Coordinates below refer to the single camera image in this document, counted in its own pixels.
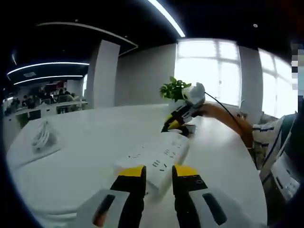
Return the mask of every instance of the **ceiling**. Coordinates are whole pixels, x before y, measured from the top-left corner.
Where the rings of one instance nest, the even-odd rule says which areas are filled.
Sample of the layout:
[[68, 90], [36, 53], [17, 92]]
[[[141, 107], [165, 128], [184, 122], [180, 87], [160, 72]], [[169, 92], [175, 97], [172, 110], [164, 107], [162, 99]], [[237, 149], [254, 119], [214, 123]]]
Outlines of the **ceiling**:
[[[292, 23], [289, 6], [285, 3], [267, 1], [265, 4], [261, 0], [238, 0], [233, 3], [219, 0], [158, 2], [176, 20], [186, 38], [231, 39], [239, 45], [259, 47], [287, 61], [291, 59], [290, 39], [295, 37], [297, 27]], [[84, 75], [87, 67], [52, 65], [16, 71], [10, 74], [11, 81], [6, 77], [9, 71], [32, 64], [89, 63], [93, 50], [102, 39], [121, 45], [120, 54], [123, 57], [143, 49], [174, 43], [180, 38], [148, 0], [86, 1], [81, 5], [73, 3], [66, 6], [64, 3], [45, 6], [27, 4], [19, 5], [19, 8], [19, 16], [8, 20], [6, 25], [9, 40], [3, 45], [6, 53], [3, 77], [7, 87], [26, 80], [24, 74], [32, 71], [36, 77], [67, 73]], [[63, 24], [37, 26], [48, 22], [88, 25], [114, 33], [127, 41], [92, 28]]]

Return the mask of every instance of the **green plant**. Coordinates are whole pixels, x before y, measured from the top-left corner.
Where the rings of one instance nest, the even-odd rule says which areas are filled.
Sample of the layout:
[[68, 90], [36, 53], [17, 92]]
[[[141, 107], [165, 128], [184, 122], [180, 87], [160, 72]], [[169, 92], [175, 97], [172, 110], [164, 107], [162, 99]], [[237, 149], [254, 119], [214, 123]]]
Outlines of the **green plant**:
[[190, 87], [191, 83], [186, 84], [181, 80], [176, 80], [174, 77], [170, 77], [170, 83], [164, 84], [160, 88], [160, 93], [163, 98], [169, 98], [174, 100], [183, 100], [182, 89]]

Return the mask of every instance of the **bright window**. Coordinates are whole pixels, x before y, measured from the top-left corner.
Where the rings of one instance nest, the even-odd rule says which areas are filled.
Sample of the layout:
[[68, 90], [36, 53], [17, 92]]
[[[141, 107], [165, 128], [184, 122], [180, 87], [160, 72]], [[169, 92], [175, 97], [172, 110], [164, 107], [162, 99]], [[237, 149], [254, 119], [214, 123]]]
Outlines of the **bright window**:
[[265, 114], [281, 118], [297, 111], [298, 91], [293, 87], [291, 65], [259, 50], [263, 69], [263, 106]]
[[82, 96], [85, 96], [85, 92], [86, 92], [86, 81], [87, 81], [87, 74], [84, 77], [84, 83], [82, 85]]
[[[234, 42], [216, 39], [188, 39], [178, 43], [176, 79], [195, 85], [229, 105], [239, 106], [241, 73], [238, 47]], [[206, 101], [215, 102], [206, 95]]]

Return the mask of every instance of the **round table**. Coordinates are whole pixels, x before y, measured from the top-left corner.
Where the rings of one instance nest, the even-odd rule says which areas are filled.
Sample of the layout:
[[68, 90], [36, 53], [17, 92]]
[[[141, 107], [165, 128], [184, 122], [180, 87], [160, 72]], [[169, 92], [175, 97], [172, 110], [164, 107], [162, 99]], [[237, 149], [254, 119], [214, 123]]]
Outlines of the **round table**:
[[[16, 187], [45, 227], [62, 226], [84, 201], [111, 187], [116, 161], [159, 134], [167, 105], [124, 106], [50, 116], [62, 149], [28, 163], [31, 140], [45, 118], [30, 121], [7, 154]], [[266, 200], [251, 157], [233, 130], [206, 117], [197, 126], [184, 164], [196, 168], [209, 187], [217, 187], [240, 204], [245, 214], [267, 223]], [[172, 187], [163, 200], [146, 203], [140, 227], [179, 227]]]

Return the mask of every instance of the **power strip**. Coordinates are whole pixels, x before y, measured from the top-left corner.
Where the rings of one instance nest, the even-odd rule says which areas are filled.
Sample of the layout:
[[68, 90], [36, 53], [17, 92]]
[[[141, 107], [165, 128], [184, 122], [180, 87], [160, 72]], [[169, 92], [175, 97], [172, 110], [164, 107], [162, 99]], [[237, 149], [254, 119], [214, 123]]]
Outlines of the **power strip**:
[[161, 190], [171, 181], [172, 166], [182, 164], [188, 150], [187, 137], [178, 132], [163, 132], [150, 142], [140, 145], [135, 153], [120, 160], [116, 169], [145, 165], [148, 183]]

